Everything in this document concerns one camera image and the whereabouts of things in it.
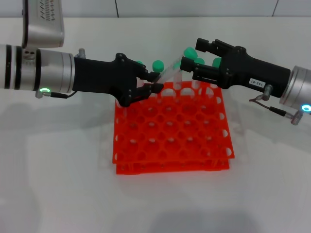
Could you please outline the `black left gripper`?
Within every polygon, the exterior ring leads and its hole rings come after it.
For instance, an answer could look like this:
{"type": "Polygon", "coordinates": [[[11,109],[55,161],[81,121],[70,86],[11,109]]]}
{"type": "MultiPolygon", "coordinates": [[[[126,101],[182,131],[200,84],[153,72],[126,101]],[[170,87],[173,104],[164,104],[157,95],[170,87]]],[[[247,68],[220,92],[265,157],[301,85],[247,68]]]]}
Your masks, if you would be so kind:
{"type": "Polygon", "coordinates": [[[117,53],[111,62],[74,58],[74,65],[73,91],[109,94],[122,107],[159,94],[164,87],[164,84],[155,83],[159,72],[149,72],[145,65],[122,53],[117,53]],[[137,77],[150,83],[137,87],[137,77]]]}

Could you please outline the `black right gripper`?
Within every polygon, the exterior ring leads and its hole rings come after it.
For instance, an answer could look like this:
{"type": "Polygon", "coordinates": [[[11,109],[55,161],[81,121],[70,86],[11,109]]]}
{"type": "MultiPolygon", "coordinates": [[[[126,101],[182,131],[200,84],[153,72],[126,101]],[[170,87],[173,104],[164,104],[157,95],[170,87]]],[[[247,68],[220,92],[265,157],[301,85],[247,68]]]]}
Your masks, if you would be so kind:
{"type": "Polygon", "coordinates": [[[192,72],[193,80],[217,84],[222,89],[240,85],[261,93],[271,85],[271,95],[277,98],[282,96],[289,81],[291,71],[288,68],[253,58],[243,47],[234,47],[218,39],[209,43],[198,38],[195,49],[221,57],[221,63],[218,69],[183,57],[180,69],[192,72]]]}

